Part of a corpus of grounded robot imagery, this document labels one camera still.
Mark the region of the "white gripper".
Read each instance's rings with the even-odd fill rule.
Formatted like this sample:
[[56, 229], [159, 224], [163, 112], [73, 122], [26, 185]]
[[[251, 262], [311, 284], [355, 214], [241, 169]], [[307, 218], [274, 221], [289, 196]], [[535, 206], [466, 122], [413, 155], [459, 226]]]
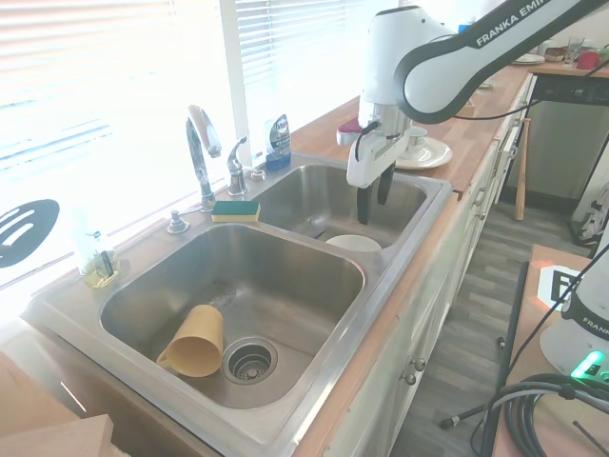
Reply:
[[372, 187], [380, 176], [377, 202], [385, 205], [393, 182], [394, 163], [406, 151], [411, 129], [397, 138], [387, 138], [377, 123], [363, 129], [350, 149], [346, 180], [357, 188], [357, 211], [360, 224], [367, 225], [370, 217]]

